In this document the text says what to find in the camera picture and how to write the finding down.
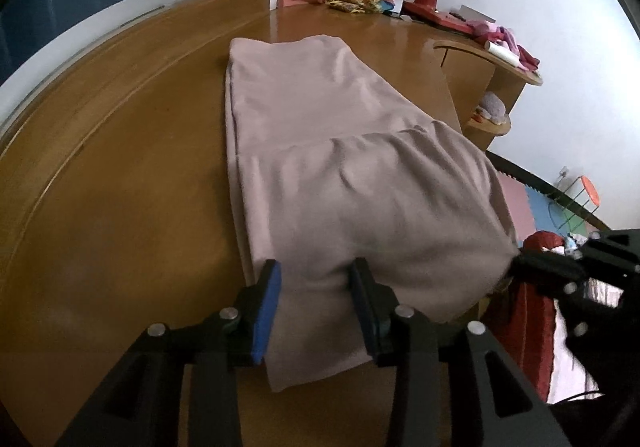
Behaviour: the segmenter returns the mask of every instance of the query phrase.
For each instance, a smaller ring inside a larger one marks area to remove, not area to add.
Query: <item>glossy table surface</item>
[[[18,119],[0,156],[0,400],[50,446],[149,323],[196,323],[243,286],[228,201],[224,77],[233,37],[326,33],[460,130],[420,25],[324,7],[193,0],[116,35]],[[270,393],[241,370],[245,445],[382,445],[393,370]]]

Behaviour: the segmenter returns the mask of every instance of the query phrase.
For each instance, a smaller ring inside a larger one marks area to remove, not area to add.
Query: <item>orange stool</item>
[[[600,207],[600,196],[599,196],[598,191],[596,190],[595,186],[593,185],[591,180],[587,178],[587,176],[578,176],[571,185],[569,185],[564,191],[562,191],[562,194],[566,194],[571,189],[571,187],[573,187],[578,182],[578,180],[580,180],[580,182],[582,182],[582,190],[580,192],[578,192],[572,198],[572,200],[574,202],[578,203],[577,200],[580,197],[580,195],[583,192],[586,192],[587,193],[587,201],[585,201],[581,206],[582,206],[582,208],[584,208],[584,206],[587,203],[591,202],[594,205],[594,209],[590,212],[590,214],[593,214]],[[573,214],[570,218],[567,218],[566,214],[565,214],[564,215],[565,221],[564,221],[564,223],[562,225],[560,225],[558,227],[558,230],[561,229],[562,227],[564,227],[565,225],[567,225],[569,227],[569,232],[573,232],[575,229],[577,229],[580,226],[580,223],[582,223],[584,221],[584,218],[582,218],[582,221],[578,222],[578,224],[575,226],[575,228],[572,229],[570,222],[576,216],[577,216],[577,214]]]

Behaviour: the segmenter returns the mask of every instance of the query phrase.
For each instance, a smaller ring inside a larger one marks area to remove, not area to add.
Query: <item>wooden shelf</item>
[[[467,53],[472,53],[478,57],[481,57],[485,61],[489,61],[495,66],[511,72],[514,77],[521,78],[527,84],[533,86],[542,86],[543,80],[541,75],[536,75],[533,72],[524,71],[515,66],[511,66],[507,61],[496,57],[492,53],[489,53],[484,49],[484,46],[479,45],[475,40],[457,35],[455,33],[445,32],[444,30],[438,30],[437,28],[428,26],[433,30],[433,49],[447,48],[460,50]]]
[[[511,119],[509,118],[509,115],[507,115],[507,123],[503,123],[502,125],[495,125],[495,123],[489,122],[488,120],[477,122],[475,119],[471,119],[466,122],[465,125],[466,127],[472,127],[474,129],[490,133],[494,136],[503,136],[511,129]]]

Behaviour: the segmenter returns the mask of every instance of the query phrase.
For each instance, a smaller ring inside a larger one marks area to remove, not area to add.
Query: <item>fabric fold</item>
[[[346,268],[434,321],[471,308],[517,249],[484,154],[433,120],[340,39],[234,39],[226,88],[230,196],[247,282],[283,284],[266,363],[272,389],[369,360]]]

